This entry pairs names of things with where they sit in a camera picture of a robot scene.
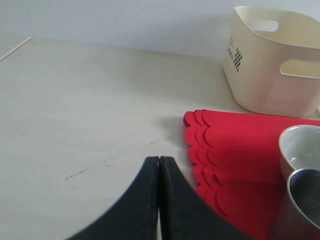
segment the metal cup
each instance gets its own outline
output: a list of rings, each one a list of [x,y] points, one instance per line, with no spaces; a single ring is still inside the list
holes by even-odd
[[[294,171],[287,179],[286,189],[269,239],[320,239],[320,170]]]

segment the white table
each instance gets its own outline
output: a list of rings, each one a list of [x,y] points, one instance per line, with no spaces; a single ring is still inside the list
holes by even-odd
[[[245,112],[217,60],[38,38],[0,62],[0,96],[0,238],[10,240],[74,234],[146,156],[175,157],[195,187],[182,116]]]

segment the red placemat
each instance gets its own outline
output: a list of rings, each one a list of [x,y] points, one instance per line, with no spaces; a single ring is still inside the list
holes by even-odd
[[[231,224],[266,240],[286,191],[279,136],[290,126],[320,121],[196,110],[186,112],[183,122],[197,193]]]

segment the basket logo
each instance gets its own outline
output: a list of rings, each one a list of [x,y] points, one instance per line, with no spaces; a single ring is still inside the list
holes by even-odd
[[[237,72],[239,72],[239,66],[241,64],[242,54],[238,48],[236,48],[236,53],[234,55],[233,64]]]

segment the white ceramic cup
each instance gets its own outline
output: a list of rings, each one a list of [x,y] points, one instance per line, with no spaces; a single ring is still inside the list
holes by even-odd
[[[280,167],[285,179],[298,169],[320,170],[320,126],[295,125],[279,138]]]

